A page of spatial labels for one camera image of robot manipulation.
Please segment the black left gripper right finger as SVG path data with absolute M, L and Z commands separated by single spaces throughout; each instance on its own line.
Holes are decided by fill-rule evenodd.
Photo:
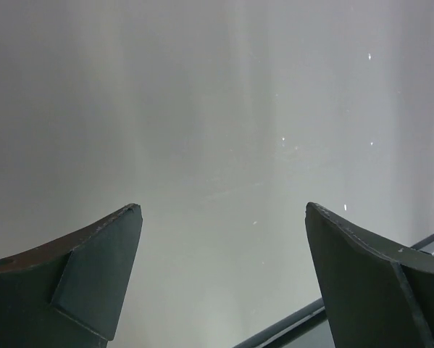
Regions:
M 434 347 L 434 256 L 314 202 L 305 225 L 336 347 Z

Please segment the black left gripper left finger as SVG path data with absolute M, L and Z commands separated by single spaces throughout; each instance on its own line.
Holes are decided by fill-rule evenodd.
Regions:
M 138 250 L 141 207 L 0 259 L 0 347 L 106 347 Z

